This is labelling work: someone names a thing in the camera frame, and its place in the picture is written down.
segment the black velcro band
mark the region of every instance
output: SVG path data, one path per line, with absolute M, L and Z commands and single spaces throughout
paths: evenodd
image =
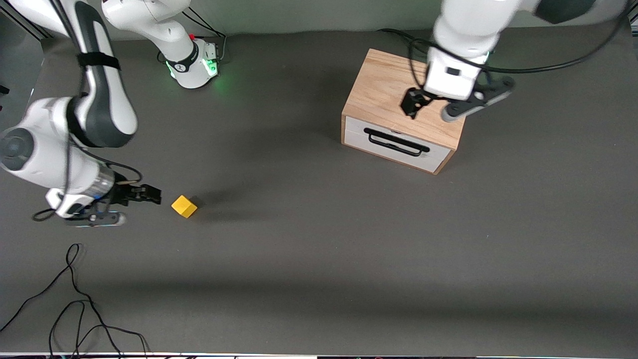
M 115 57 L 106 55 L 103 52 L 85 52 L 79 54 L 77 57 L 78 64 L 82 67 L 108 66 L 120 70 L 119 61 Z

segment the black drawer handle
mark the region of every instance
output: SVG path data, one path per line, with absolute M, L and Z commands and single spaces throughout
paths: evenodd
M 422 144 L 417 144 L 414 142 L 410 142 L 407 140 L 404 140 L 402 138 L 393 136 L 393 135 L 389 135 L 389 134 L 385 134 L 381 131 L 377 131 L 377 130 L 373 130 L 372 128 L 364 128 L 363 132 L 367 133 L 367 139 L 372 142 L 373 144 L 377 144 L 379 146 L 383 146 L 385 148 L 389 148 L 389 149 L 393 149 L 394 151 L 398 151 L 401 153 L 405 153 L 406 155 L 410 155 L 413 157 L 419 157 L 421 156 L 421 153 L 423 152 L 430 152 L 430 148 L 427 146 L 423 146 Z M 392 141 L 395 143 L 398 143 L 402 146 L 406 146 L 412 149 L 417 150 L 418 152 L 412 152 L 412 151 L 408 151 L 407 149 L 404 148 L 400 148 L 399 146 L 396 146 L 394 144 L 391 143 L 386 143 L 386 142 L 381 142 L 379 140 L 375 140 L 374 138 L 372 138 L 372 136 L 375 137 L 379 137 L 380 139 L 384 139 L 384 140 L 388 140 L 388 141 Z

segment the wooden top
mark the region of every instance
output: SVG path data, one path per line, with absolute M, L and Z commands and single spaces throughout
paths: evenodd
M 414 61 L 414 69 L 423 79 L 427 65 Z M 401 110 L 408 88 L 416 87 L 408 59 L 370 49 L 361 66 L 343 114 L 363 121 L 434 142 L 456 150 L 465 117 L 448 123 L 441 119 L 445 100 L 432 101 L 415 119 Z

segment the drawer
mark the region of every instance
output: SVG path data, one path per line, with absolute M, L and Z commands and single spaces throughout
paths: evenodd
M 346 116 L 343 142 L 389 160 L 435 172 L 450 149 Z

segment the gray table surface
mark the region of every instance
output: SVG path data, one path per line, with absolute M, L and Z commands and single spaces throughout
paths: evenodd
M 508 29 L 491 63 L 571 59 L 608 31 Z M 0 171 L 2 321 L 81 242 L 81 288 L 154 351 L 637 357 L 628 29 L 586 63 L 517 75 L 509 99 L 468 118 L 438 176 L 339 143 L 370 47 L 406 52 L 384 33 L 233 36 L 221 76 L 186 90 L 152 43 L 115 43 L 140 126 L 98 153 L 142 170 L 164 203 L 132 204 L 118 228 L 34 223 L 45 189 Z M 33 98 L 73 94 L 77 81 L 69 43 L 46 43 Z M 170 207 L 181 194 L 203 204 L 188 220 Z M 48 350 L 53 320 L 78 298 L 68 280 L 0 334 L 0 351 Z M 64 350 L 76 320 L 60 324 Z M 111 351 L 103 334 L 91 341 Z

